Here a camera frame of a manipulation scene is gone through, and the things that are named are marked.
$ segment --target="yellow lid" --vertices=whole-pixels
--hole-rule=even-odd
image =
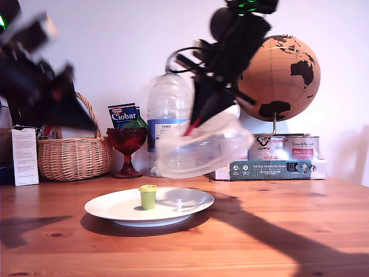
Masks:
[[[143,185],[138,190],[140,192],[156,192],[157,187],[155,185]]]

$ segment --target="clear plastic bowl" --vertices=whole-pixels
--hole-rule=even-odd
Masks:
[[[219,113],[183,137],[184,122],[166,131],[157,142],[157,168],[166,178],[190,178],[210,173],[234,162],[254,143],[230,113]]]

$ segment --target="black cable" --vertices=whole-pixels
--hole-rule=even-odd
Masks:
[[[185,69],[185,70],[172,70],[170,68],[170,63],[171,63],[171,60],[176,56],[176,54],[182,52],[182,51],[186,51],[186,50],[202,50],[202,51],[211,51],[209,49],[205,49],[205,48],[201,48],[201,47],[196,47],[196,46],[191,46],[191,47],[185,47],[185,48],[181,48],[181,49],[178,49],[177,51],[173,52],[169,58],[167,59],[167,68],[168,70],[171,72],[171,73],[175,73],[175,74],[179,74],[179,73],[184,73],[184,72],[188,72],[188,71],[191,71],[193,70],[193,68],[190,68],[190,69]]]

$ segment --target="white wall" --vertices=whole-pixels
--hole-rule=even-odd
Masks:
[[[163,73],[167,57],[194,39],[212,41],[212,13],[222,0],[21,0],[24,18],[48,11],[59,39],[42,51],[56,68],[66,61],[76,69],[76,90],[92,103],[101,131],[112,127],[107,106],[136,102],[146,119],[153,78]],[[279,132],[310,132],[321,137],[329,175],[361,183],[369,143],[369,55],[366,31],[369,2],[364,0],[280,0],[268,16],[269,33],[293,35],[318,57],[322,77],[312,104],[295,118],[280,122]],[[252,132],[270,123],[242,115]],[[116,155],[116,169],[122,155]],[[146,149],[134,156],[146,169]]]

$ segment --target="red glass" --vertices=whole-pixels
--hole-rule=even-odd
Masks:
[[[121,171],[114,174],[113,177],[119,179],[141,177],[143,174],[135,171],[131,156],[145,143],[148,134],[147,128],[108,128],[106,133],[111,145],[125,156]]]

